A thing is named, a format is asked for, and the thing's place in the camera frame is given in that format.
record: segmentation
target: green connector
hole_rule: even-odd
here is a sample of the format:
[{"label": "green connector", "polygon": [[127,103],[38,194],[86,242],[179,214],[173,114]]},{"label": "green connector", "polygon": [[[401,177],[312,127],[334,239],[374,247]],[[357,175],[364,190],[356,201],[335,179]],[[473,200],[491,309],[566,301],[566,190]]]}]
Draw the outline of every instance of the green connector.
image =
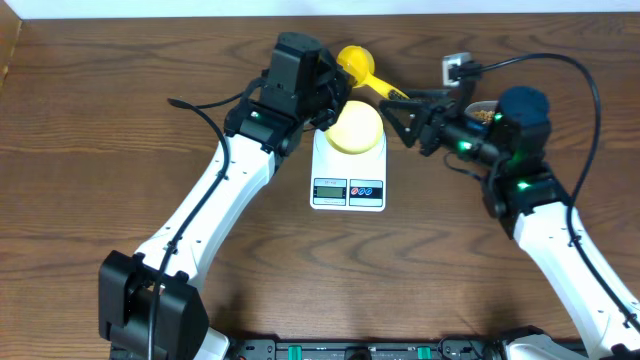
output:
[{"label": "green connector", "polygon": [[302,360],[301,346],[289,346],[289,360]]},{"label": "green connector", "polygon": [[430,347],[419,347],[418,348],[418,359],[419,360],[431,359],[431,348]]}]

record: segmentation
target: white scale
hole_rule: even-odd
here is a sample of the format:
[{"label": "white scale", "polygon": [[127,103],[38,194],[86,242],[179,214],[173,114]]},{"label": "white scale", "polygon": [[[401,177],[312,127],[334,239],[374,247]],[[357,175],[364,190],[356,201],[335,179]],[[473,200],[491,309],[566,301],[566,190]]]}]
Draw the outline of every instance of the white scale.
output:
[{"label": "white scale", "polygon": [[319,210],[382,211],[387,198],[387,139],[370,150],[344,154],[316,130],[311,168],[311,207]]}]

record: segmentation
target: bowl of nuts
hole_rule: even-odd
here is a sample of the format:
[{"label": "bowl of nuts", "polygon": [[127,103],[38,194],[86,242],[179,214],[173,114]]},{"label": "bowl of nuts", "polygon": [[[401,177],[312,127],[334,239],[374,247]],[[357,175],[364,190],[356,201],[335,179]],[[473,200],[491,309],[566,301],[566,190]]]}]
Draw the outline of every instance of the bowl of nuts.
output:
[{"label": "bowl of nuts", "polygon": [[496,114],[496,106],[498,106],[498,102],[495,100],[478,101],[467,106],[464,113],[482,122],[483,125],[488,125]]}]

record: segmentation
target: brown tabletop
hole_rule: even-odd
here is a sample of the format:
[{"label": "brown tabletop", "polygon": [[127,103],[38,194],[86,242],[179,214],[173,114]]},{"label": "brown tabletop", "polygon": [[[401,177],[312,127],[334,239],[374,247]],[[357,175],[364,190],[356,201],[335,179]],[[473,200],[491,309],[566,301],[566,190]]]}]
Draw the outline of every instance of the brown tabletop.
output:
[{"label": "brown tabletop", "polygon": [[[209,163],[215,134],[165,98],[229,97],[301,31],[337,53],[368,48],[404,88],[441,83],[442,56],[484,64],[527,52],[574,56],[602,94],[600,151],[578,201],[591,237],[640,292],[640,17],[463,15],[29,21],[0,98],[0,357],[101,358],[97,275],[173,213]],[[567,189],[593,130],[590,93],[565,64],[490,73],[477,100],[544,91],[548,160]],[[228,108],[209,113],[221,124]],[[479,185],[439,151],[387,127],[387,208],[309,206],[311,135],[248,205],[202,294],[212,325],[281,338],[430,339],[533,324],[577,332],[544,276],[485,211]]]}]

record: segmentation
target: white wall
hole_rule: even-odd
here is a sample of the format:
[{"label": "white wall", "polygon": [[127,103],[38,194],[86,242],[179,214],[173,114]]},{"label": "white wall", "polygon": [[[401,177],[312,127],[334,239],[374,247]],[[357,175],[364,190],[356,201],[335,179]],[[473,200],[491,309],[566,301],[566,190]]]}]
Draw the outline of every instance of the white wall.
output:
[{"label": "white wall", "polygon": [[640,0],[5,0],[22,19],[640,11]]}]

